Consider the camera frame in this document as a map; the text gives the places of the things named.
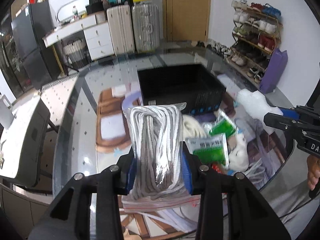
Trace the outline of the person's right hand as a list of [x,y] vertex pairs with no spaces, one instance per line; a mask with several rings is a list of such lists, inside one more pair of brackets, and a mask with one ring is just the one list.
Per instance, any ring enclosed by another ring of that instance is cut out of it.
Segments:
[[313,155],[309,155],[307,158],[307,166],[308,166],[308,187],[311,191],[313,191],[320,177],[319,158]]

